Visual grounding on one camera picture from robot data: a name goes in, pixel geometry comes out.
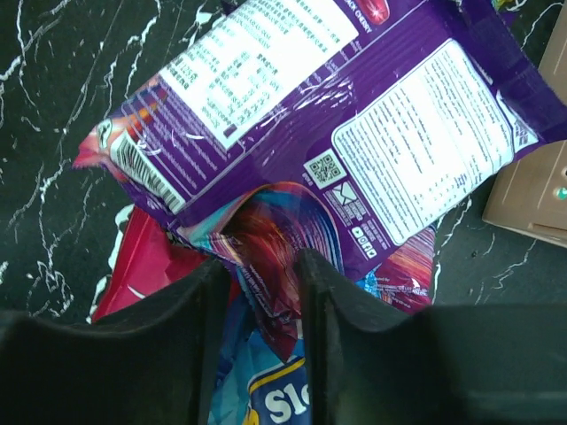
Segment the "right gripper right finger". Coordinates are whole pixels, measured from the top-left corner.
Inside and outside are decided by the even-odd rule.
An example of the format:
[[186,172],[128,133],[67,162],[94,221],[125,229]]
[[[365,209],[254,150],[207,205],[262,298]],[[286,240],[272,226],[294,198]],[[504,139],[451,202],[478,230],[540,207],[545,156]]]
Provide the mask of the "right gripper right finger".
[[403,313],[296,257],[314,424],[563,424],[564,305]]

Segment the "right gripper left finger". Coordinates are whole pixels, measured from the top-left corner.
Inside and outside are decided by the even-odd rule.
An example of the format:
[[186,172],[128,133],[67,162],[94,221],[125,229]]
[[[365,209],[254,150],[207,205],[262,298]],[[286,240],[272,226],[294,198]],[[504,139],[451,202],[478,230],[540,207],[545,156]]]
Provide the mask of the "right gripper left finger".
[[2,423],[206,423],[229,289],[209,259],[91,325],[2,311]]

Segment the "blue snack bag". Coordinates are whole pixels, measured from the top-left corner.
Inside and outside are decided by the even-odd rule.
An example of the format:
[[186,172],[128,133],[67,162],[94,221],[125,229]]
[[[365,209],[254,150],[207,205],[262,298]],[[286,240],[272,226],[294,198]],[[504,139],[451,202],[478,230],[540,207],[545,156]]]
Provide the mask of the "blue snack bag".
[[[406,313],[429,305],[432,263],[384,263],[356,284]],[[304,342],[282,362],[255,328],[246,296],[229,295],[209,424],[309,424],[311,407]]]

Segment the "pink REAL chips bag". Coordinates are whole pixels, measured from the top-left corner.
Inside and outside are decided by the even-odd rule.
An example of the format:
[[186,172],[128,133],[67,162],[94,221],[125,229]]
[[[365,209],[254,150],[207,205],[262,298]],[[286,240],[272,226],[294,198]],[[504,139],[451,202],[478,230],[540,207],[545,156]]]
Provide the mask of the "pink REAL chips bag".
[[173,242],[147,212],[130,215],[116,263],[92,316],[99,321],[176,282],[195,270],[206,255]]

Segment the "green yellow snack bag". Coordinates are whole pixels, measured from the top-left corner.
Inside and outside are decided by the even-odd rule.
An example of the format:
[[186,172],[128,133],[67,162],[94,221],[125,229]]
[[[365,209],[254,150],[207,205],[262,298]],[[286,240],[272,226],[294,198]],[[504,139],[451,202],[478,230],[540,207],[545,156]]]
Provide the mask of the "green yellow snack bag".
[[493,0],[493,7],[499,12],[510,12],[515,13],[519,11],[526,0]]

